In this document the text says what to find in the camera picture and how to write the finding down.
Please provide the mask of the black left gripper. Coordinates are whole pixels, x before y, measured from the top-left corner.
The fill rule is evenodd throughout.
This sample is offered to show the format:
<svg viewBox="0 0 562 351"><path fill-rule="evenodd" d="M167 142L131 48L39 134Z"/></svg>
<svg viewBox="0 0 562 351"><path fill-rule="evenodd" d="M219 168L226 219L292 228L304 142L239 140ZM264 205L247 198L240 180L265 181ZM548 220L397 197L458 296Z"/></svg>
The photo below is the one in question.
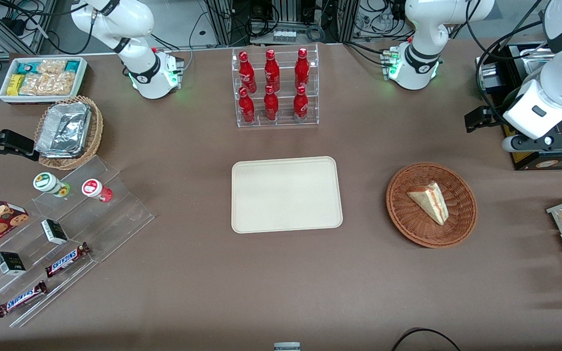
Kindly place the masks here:
<svg viewBox="0 0 562 351"><path fill-rule="evenodd" d="M465 115L466 133L472 133L480 128L497 127L504 124L502 116L490 106L480 106L478 111L479 113L468 113Z"/></svg>

